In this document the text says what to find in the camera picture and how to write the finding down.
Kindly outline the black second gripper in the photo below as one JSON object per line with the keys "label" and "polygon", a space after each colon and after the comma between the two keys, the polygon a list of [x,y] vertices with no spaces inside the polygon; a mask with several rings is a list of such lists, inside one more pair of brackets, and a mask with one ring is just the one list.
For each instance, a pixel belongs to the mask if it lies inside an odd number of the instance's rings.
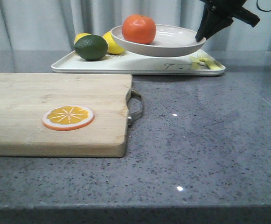
{"label": "black second gripper", "polygon": [[203,38],[209,39],[222,29],[233,23],[235,17],[252,27],[255,27],[260,18],[243,8],[245,0],[202,0],[207,5],[204,7],[202,20],[195,35],[197,42]]}

